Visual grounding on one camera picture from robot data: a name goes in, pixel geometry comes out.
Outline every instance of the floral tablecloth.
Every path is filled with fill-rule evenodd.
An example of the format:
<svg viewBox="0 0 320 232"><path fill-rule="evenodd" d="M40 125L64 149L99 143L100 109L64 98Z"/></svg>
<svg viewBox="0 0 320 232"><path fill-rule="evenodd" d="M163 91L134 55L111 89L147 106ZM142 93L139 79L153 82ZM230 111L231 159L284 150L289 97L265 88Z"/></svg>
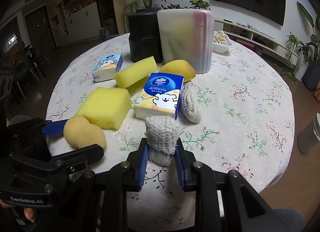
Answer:
<svg viewBox="0 0 320 232"><path fill-rule="evenodd" d="M70 118L96 87L116 85L115 80L94 83L91 72L100 57L113 53L122 53L123 67L130 65L128 36L97 45L67 68L53 90L47 119ZM192 124L181 113L177 121L185 128L181 135L185 149L198 161L217 171L237 170L260 192L281 177L290 159L292 95L262 58L236 42L232 44L230 52L213 53L211 70L192 80L199 86L202 122ZM135 118L133 110L140 91L130 94L132 106L119 131L104 130L105 155L90 167L96 173L126 160L145 137L144 121ZM52 155L72 150L63 137L50 138L49 149ZM169 167L148 161L144 186L138 193L128 193L127 203L128 225L137 231L177 230L194 224L195 193L180 189L174 161Z"/></svg>

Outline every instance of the metal bolt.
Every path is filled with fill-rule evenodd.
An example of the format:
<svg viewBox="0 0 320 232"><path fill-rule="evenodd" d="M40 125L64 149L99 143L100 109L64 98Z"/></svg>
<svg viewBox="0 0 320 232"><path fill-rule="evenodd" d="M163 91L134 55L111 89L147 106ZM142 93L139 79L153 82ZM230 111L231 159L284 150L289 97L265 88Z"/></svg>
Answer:
<svg viewBox="0 0 320 232"><path fill-rule="evenodd" d="M194 166L194 167L196 167L196 168L201 168L201 167L202 167L202 165L203 165L203 163L202 163L202 162L198 162L198 161L193 162L193 166Z"/></svg>
<svg viewBox="0 0 320 232"><path fill-rule="evenodd" d="M84 173L84 177L87 179L91 178L92 176L93 176L93 171L86 171Z"/></svg>
<svg viewBox="0 0 320 232"><path fill-rule="evenodd" d="M120 166L122 168L128 168L130 166L130 162L122 162L122 163L120 163Z"/></svg>
<svg viewBox="0 0 320 232"><path fill-rule="evenodd" d="M62 165L62 163L63 163L63 161L62 161L61 159L56 160L56 165L57 165L57 166Z"/></svg>
<svg viewBox="0 0 320 232"><path fill-rule="evenodd" d="M53 187L51 184L46 184L44 185L44 191L47 192L47 193L50 193L53 191Z"/></svg>
<svg viewBox="0 0 320 232"><path fill-rule="evenodd" d="M232 177L238 177L239 176L239 172L235 171L235 170L231 170L229 171L229 174L232 176Z"/></svg>

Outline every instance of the white tray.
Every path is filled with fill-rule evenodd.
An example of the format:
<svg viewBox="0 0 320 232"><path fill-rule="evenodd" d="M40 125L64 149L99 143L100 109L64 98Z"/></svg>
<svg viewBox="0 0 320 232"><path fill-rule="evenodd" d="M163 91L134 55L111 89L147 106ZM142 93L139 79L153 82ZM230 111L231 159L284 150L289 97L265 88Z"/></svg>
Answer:
<svg viewBox="0 0 320 232"><path fill-rule="evenodd" d="M213 51L219 52L219 53L225 53L229 51L229 49L233 49L233 45L231 43L231 40L229 39L229 36L227 34L224 34L224 37L226 39L227 44L220 44L213 41Z"/></svg>

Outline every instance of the tv stand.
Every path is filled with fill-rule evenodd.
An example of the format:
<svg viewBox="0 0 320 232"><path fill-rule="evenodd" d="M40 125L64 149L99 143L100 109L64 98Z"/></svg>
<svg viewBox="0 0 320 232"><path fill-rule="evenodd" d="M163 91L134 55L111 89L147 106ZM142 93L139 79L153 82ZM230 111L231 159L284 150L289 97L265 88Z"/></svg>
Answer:
<svg viewBox="0 0 320 232"><path fill-rule="evenodd" d="M280 43L271 36L220 18L215 18L213 27L215 31L223 30L230 39L240 40L247 44L258 46L263 49L263 53L282 63L287 63L289 51L286 49L285 44ZM293 53L292 63L296 65L297 60L297 54Z"/></svg>

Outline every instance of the human hand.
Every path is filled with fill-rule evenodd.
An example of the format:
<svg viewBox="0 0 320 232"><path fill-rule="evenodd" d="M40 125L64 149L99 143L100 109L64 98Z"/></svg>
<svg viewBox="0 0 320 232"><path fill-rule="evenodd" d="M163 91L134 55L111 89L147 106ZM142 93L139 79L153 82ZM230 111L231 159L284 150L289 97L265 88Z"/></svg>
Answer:
<svg viewBox="0 0 320 232"><path fill-rule="evenodd" d="M36 222L36 217L37 217L37 210L36 209L24 208L24 215L32 223L35 223Z"/></svg>

